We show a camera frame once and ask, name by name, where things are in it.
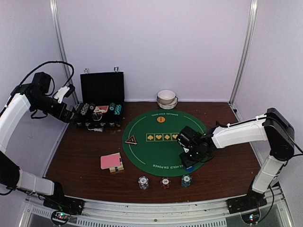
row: pink playing card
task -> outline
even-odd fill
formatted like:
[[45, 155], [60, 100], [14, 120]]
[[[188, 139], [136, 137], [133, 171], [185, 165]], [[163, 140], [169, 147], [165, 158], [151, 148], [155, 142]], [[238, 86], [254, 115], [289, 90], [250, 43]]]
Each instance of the pink playing card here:
[[108, 169], [120, 165], [120, 155], [101, 156], [101, 169]]

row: poker chip case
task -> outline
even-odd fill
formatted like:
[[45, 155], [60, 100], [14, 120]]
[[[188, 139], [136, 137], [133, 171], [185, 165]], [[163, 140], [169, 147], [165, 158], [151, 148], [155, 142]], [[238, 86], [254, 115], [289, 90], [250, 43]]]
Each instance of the poker chip case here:
[[80, 127], [100, 128], [103, 126], [120, 127], [125, 104], [124, 73], [123, 72], [101, 72], [87, 73], [80, 75], [83, 103], [95, 106], [108, 106], [115, 104], [120, 107], [117, 114], [109, 108], [102, 114], [100, 120], [93, 118], [93, 111], [88, 109], [85, 115], [80, 114], [80, 118], [75, 124]]

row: wooden table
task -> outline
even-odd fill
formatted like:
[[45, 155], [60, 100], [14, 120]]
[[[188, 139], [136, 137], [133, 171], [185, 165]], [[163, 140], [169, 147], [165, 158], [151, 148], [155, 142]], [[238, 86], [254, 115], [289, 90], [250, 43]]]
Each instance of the wooden table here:
[[[85, 199], [163, 203], [204, 201], [245, 194], [258, 173], [258, 161], [248, 143], [215, 151], [215, 158], [193, 172], [190, 187], [180, 185], [180, 177], [171, 178], [171, 187], [160, 187], [160, 177], [135, 167], [122, 148], [122, 135], [127, 124], [138, 115], [158, 109], [157, 103], [126, 103], [121, 128], [104, 132], [88, 131], [69, 125], [53, 158], [47, 179], [63, 185], [66, 195]], [[237, 122], [227, 103], [178, 103], [177, 110], [200, 119], [206, 127]], [[110, 174], [100, 169], [100, 156], [120, 152], [125, 170]], [[148, 190], [138, 186], [138, 178], [150, 180]]]

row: blue poker chip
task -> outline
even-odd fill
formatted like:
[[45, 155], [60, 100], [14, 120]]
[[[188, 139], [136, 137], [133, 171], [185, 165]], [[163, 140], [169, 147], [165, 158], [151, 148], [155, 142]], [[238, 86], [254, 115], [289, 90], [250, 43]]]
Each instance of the blue poker chip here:
[[190, 167], [184, 167], [185, 171], [188, 171], [188, 172], [191, 172], [194, 170], [194, 167], [193, 166], [190, 166]]

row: round green felt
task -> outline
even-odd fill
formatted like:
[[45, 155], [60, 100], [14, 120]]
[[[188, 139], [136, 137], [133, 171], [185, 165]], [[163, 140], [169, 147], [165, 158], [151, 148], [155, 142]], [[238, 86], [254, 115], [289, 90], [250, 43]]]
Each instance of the round green felt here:
[[[188, 174], [179, 157], [184, 152], [176, 141], [176, 136], [189, 126], [200, 133], [206, 131], [205, 125], [194, 116], [177, 110], [154, 110], [132, 120], [123, 134], [123, 149], [129, 160], [139, 169], [156, 176], [181, 176]], [[125, 141], [135, 136], [137, 145]], [[203, 163], [194, 165], [194, 170]]]

